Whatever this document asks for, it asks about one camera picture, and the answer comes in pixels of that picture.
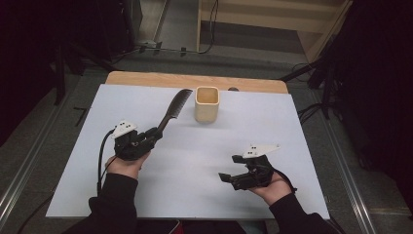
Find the beige cup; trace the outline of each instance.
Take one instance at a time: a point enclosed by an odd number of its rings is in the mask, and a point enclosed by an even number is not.
[[[201,123],[212,123],[218,116],[219,91],[215,87],[201,86],[195,94],[195,119]]]

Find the floor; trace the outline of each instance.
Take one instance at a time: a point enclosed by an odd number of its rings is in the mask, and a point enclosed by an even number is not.
[[[162,41],[163,48],[195,50],[196,3],[141,0],[144,20],[140,42]],[[206,24],[201,50],[209,43],[207,30]],[[228,24],[218,24],[215,30],[215,44],[206,55],[182,58],[179,53],[146,52],[128,55],[116,66],[130,71],[277,79],[307,62],[294,31]],[[276,36],[266,36],[270,32]],[[55,91],[51,91],[0,148],[1,233],[16,233],[53,194],[81,131],[83,109],[91,106],[106,76],[99,67],[89,67],[83,76],[67,71],[68,92],[63,104],[53,105]],[[309,74],[303,74],[287,83],[297,110],[319,101],[321,90],[309,90],[308,78]],[[331,216],[346,233],[413,233],[413,222],[408,219],[411,213],[394,182],[380,172],[360,168],[345,129],[333,113],[330,116],[326,121],[317,113],[303,125],[303,131]],[[60,233],[78,221],[44,218],[47,207],[28,222],[24,233]],[[273,220],[266,223],[270,233],[277,232]],[[248,233],[259,233],[254,223],[243,225]]]

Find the person's left hand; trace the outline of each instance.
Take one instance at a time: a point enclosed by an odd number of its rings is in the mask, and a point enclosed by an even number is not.
[[[148,152],[147,154],[140,157],[138,160],[134,161],[125,161],[116,156],[112,156],[107,160],[105,167],[107,167],[108,164],[112,162],[112,160],[116,157],[115,160],[107,168],[107,172],[109,174],[120,174],[137,179],[139,170],[142,168],[143,162],[145,162],[145,160],[149,157],[150,153],[151,152]]]

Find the table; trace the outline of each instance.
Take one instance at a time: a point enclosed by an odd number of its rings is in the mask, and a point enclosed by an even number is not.
[[[231,156],[244,153],[250,143],[279,143],[280,150],[267,154],[269,161],[298,187],[297,198],[306,212],[328,219],[296,110],[283,82],[139,72],[112,72],[106,85],[99,88],[47,216],[83,217],[90,213],[88,199],[95,196],[101,140],[122,118],[135,122],[140,132],[146,131],[159,124],[181,88],[203,85],[221,90],[217,120],[209,125],[197,123],[192,95],[179,117],[169,121],[164,137],[139,174],[137,216],[273,218],[261,198],[249,191],[234,191],[231,184],[220,181],[218,173],[245,173],[246,168],[234,164]],[[241,91],[225,91],[229,87]],[[113,142],[108,140],[103,162],[113,153]]]
[[[201,21],[209,21],[215,0],[199,0]],[[219,0],[217,22],[296,30],[307,60],[315,61],[336,34],[353,0]]]

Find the forearm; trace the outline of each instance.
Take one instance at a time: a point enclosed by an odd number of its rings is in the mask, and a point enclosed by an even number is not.
[[[337,233],[319,214],[306,214],[294,194],[289,194],[270,206],[280,234],[335,234]]]
[[[64,233],[134,233],[136,187],[136,179],[125,175],[106,175],[100,195],[89,201],[91,214]]]

